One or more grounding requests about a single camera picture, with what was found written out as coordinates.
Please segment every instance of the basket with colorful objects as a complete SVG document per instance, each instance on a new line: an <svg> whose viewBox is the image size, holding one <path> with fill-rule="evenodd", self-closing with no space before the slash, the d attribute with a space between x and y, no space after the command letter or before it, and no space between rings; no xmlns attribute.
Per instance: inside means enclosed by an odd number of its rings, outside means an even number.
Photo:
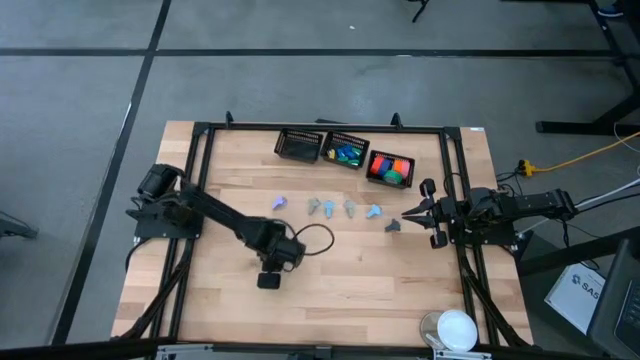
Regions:
<svg viewBox="0 0 640 360"><path fill-rule="evenodd" d="M367 179L377 184L388 185L398 189L411 187L414 159L371 150Z"/></svg>
<svg viewBox="0 0 640 360"><path fill-rule="evenodd" d="M322 158L326 161L357 170L364 165L369 140L329 131L322 144Z"/></svg>

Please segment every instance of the blue toy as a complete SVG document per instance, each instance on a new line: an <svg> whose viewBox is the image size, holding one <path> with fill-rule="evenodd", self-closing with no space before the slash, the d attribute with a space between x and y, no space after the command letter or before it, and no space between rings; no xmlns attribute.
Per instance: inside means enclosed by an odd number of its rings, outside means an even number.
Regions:
<svg viewBox="0 0 640 360"><path fill-rule="evenodd" d="M367 219L371 219L374 216L380 216L380 215L382 215L382 209L380 209L380 206L373 204L371 205L371 210L367 214Z"/></svg>

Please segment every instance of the black stand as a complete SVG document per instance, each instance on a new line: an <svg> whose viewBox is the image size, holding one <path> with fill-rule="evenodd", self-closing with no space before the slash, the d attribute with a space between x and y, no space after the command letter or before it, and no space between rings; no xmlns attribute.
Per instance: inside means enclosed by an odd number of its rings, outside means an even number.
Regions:
<svg viewBox="0 0 640 360"><path fill-rule="evenodd" d="M531 0L508 0L508 1L531 1ZM535 2L549 2L549 3L584 3L589 5L591 12L598 22L598 26L602 30L609 48L616 54L616 58L613 64L620 66L624 69L625 75L629 79L629 83L632 87L632 93L626 99L622 100L619 104L615 105L609 111L602 114L599 118L588 123L577 122L557 122L557 121L538 121L536 123L536 131L539 133L549 134L576 134L576 135L614 135L613 126L622 120L625 116L631 114L633 111L640 108L640 86L638 80L635 77L631 66L628 63L630 58L634 56L628 56L623 54L618 42L616 41L607 20L598 15L598 4L595 0L533 0ZM636 38L640 35L640 6L637 1L634 0L622 0L622 8L625 14L625 18L629 23L629 26L633 30ZM628 136L640 131L640 124L616 126L616 132L620 136Z"/></svg>
<svg viewBox="0 0 640 360"><path fill-rule="evenodd" d="M412 23L415 23L416 21L418 21L418 18L420 17L420 15L422 15L422 12L424 11L424 8L427 7L427 3L429 2L429 0L407 0L407 1L409 1L409 2L420 2L421 3L420 9L416 13L416 15L413 17L413 20L411 20Z"/></svg>
<svg viewBox="0 0 640 360"><path fill-rule="evenodd" d="M568 266L581 261L613 255L622 240L638 239L639 236L640 226L637 226L583 244L573 245L566 249L519 262L518 273L520 276L527 276L560 266Z"/></svg>
<svg viewBox="0 0 640 360"><path fill-rule="evenodd" d="M27 239L33 239L38 232L11 220L0 219L0 238L3 236L22 236Z"/></svg>
<svg viewBox="0 0 640 360"><path fill-rule="evenodd" d="M613 126L625 116L640 108L640 90L636 88L629 97L611 108L599 118L590 123L538 121L536 131L549 134L576 135L614 135ZM618 124L616 133L619 136L629 136L640 131L640 125Z"/></svg>

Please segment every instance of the gray object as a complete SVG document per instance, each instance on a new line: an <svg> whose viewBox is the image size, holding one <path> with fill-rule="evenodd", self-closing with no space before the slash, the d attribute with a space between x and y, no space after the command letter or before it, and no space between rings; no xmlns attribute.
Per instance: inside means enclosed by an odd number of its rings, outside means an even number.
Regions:
<svg viewBox="0 0 640 360"><path fill-rule="evenodd" d="M400 231L400 223L396 219L391 219L391 224L384 228L384 232Z"/></svg>
<svg viewBox="0 0 640 360"><path fill-rule="evenodd" d="M309 215L313 215L313 213L316 211L318 206L320 206L321 204L318 198L309 199L308 203L309 203L309 209L307 210L307 212Z"/></svg>
<svg viewBox="0 0 640 360"><path fill-rule="evenodd" d="M356 203L351 200L347 200L344 202L343 206L347 211L347 216L349 216L349 219L353 219L353 215L356 213Z"/></svg>

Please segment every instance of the light blue object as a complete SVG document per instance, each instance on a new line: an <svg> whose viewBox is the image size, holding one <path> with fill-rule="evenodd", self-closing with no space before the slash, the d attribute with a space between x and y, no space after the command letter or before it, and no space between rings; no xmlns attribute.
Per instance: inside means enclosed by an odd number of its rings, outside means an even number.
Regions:
<svg viewBox="0 0 640 360"><path fill-rule="evenodd" d="M371 205L371 210L369 210L369 213L367 214L367 219L380 215L382 215L382 209L380 209L380 206L373 204Z"/></svg>
<svg viewBox="0 0 640 360"><path fill-rule="evenodd" d="M335 206L336 204L331 200L324 202L324 213L327 215L327 219L331 219L331 215L333 215L333 208Z"/></svg>

